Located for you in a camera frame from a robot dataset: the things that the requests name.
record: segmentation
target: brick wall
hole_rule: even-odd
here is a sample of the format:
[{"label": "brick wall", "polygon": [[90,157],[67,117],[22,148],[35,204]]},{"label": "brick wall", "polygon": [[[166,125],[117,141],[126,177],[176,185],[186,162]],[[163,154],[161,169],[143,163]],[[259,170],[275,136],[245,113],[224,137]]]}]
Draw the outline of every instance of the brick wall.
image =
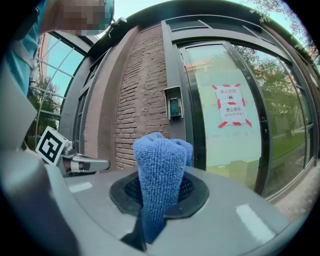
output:
[{"label": "brick wall", "polygon": [[123,76],[115,130],[118,170],[136,164],[135,139],[153,132],[169,137],[165,88],[165,52],[159,25],[138,35]]}]

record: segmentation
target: person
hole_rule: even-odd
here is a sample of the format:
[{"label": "person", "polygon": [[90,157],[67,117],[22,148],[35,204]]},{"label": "person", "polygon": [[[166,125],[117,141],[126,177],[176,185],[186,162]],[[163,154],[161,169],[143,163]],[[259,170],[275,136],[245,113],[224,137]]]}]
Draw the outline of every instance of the person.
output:
[{"label": "person", "polygon": [[[2,65],[5,63],[8,66],[16,84],[27,96],[39,37],[50,31],[79,36],[100,34],[111,24],[114,8],[114,0],[41,0],[35,8],[35,22],[23,38],[12,40]],[[25,143],[22,149],[41,159]],[[64,159],[63,162],[65,169],[69,170],[70,161]]]}]

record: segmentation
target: red and white sign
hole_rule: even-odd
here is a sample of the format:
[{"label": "red and white sign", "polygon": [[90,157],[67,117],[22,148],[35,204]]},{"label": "red and white sign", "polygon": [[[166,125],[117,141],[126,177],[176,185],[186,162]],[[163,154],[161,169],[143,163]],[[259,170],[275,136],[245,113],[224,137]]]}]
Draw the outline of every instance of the red and white sign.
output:
[{"label": "red and white sign", "polygon": [[225,125],[241,126],[242,124],[248,124],[252,127],[251,122],[247,119],[246,102],[239,86],[239,83],[235,86],[224,84],[219,88],[212,85],[212,88],[215,89],[217,105],[222,118],[219,128]]}]

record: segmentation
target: green lawn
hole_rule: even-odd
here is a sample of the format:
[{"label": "green lawn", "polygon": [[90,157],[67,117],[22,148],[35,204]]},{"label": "green lawn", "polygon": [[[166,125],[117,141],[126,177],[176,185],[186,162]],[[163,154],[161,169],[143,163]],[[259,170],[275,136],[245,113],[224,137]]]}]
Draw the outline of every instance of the green lawn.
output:
[{"label": "green lawn", "polygon": [[285,154],[286,152],[293,150],[304,141],[305,141],[304,132],[296,133],[291,138],[283,138],[282,136],[274,138],[273,146],[272,146],[272,149],[273,149],[272,159],[276,159],[281,155]]}]

